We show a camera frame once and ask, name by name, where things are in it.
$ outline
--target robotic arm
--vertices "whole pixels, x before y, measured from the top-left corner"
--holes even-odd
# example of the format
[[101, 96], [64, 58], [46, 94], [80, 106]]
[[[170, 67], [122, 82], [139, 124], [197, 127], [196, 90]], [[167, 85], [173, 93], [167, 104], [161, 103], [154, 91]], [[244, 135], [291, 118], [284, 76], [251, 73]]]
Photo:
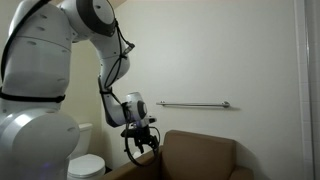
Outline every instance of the robotic arm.
[[127, 154], [143, 166], [132, 158], [127, 141], [134, 138], [142, 152], [147, 144], [156, 155], [159, 142], [149, 127], [156, 119], [147, 116], [139, 93], [121, 103], [112, 92], [129, 69], [134, 44], [123, 38], [108, 1], [65, 0], [58, 7], [49, 1], [23, 0], [10, 26], [1, 62], [0, 179], [66, 177], [79, 130], [59, 109], [69, 83], [71, 44], [84, 40], [93, 43], [101, 62], [98, 85], [107, 123], [126, 125], [121, 135]]
[[[62, 2], [59, 7], [68, 16], [71, 27], [78, 32], [74, 41], [90, 39], [96, 47], [101, 63], [98, 84], [107, 123], [112, 127], [132, 123], [134, 128], [126, 128], [122, 133], [126, 142], [127, 138], [134, 138], [141, 153], [144, 151], [143, 144], [156, 151], [159, 142], [150, 135], [149, 129], [149, 124], [156, 119], [146, 117], [147, 108], [140, 93], [128, 94], [127, 102], [121, 103], [112, 92], [112, 84], [129, 70], [127, 55], [135, 45], [124, 39], [111, 5], [105, 0], [69, 0]], [[127, 143], [126, 151], [129, 158], [141, 166], [131, 157]]]

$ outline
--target metal grab bar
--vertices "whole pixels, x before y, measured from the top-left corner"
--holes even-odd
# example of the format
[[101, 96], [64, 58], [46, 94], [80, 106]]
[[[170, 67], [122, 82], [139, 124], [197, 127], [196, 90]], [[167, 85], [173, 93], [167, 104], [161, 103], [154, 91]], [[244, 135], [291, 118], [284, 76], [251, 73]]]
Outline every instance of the metal grab bar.
[[157, 105], [169, 105], [169, 106], [201, 106], [201, 107], [224, 107], [228, 108], [230, 107], [230, 103], [227, 101], [224, 101], [221, 104], [211, 104], [211, 103], [173, 103], [173, 102], [157, 102]]

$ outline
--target white wall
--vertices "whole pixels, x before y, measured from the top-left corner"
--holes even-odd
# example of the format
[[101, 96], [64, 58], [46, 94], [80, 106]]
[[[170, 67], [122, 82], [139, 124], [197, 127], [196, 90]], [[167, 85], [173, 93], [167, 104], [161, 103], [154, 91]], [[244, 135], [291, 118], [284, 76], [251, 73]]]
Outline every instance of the white wall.
[[307, 0], [306, 10], [312, 121], [305, 123], [312, 124], [313, 139], [306, 139], [305, 143], [313, 143], [316, 179], [320, 180], [320, 1]]
[[[180, 129], [232, 138], [255, 179], [303, 179], [293, 0], [128, 1], [116, 15], [137, 47], [114, 92], [141, 92], [162, 136]], [[232, 108], [156, 106], [161, 100]], [[118, 167], [128, 161], [121, 129], [108, 130], [107, 164]]]
[[296, 12], [296, 35], [298, 51], [298, 67], [300, 82], [301, 102], [301, 125], [303, 138], [304, 176], [305, 179], [315, 179], [313, 167], [313, 144], [312, 144], [312, 121], [311, 102], [309, 91], [309, 67], [307, 54], [307, 28], [306, 28], [306, 6], [304, 0], [295, 0]]
[[13, 17], [13, 14], [19, 4], [20, 0], [12, 0], [12, 1], [0, 1], [0, 23], [1, 23], [1, 30], [0, 30], [0, 49], [1, 55], [2, 50], [5, 46], [7, 37], [8, 37], [8, 28]]
[[73, 44], [70, 83], [61, 111], [77, 123], [92, 123], [89, 153], [102, 155], [101, 98], [98, 87], [99, 59], [91, 42]]

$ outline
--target toilet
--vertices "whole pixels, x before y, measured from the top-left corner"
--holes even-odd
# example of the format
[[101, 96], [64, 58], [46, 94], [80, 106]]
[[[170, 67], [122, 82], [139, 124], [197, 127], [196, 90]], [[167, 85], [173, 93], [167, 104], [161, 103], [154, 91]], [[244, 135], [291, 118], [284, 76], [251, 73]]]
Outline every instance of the toilet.
[[68, 180], [99, 180], [105, 173], [104, 160], [96, 155], [87, 154], [92, 124], [79, 125], [80, 138], [77, 147], [70, 155]]

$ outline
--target brown armchair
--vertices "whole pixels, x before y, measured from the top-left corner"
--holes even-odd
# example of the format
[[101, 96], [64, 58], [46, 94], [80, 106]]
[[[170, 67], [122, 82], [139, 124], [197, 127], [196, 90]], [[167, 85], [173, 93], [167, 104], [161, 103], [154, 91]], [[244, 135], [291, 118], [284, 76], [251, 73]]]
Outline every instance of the brown armchair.
[[[159, 158], [148, 167], [129, 162], [104, 180], [253, 180], [251, 170], [237, 166], [234, 140], [172, 130], [166, 133]], [[137, 160], [148, 163], [153, 153]]]

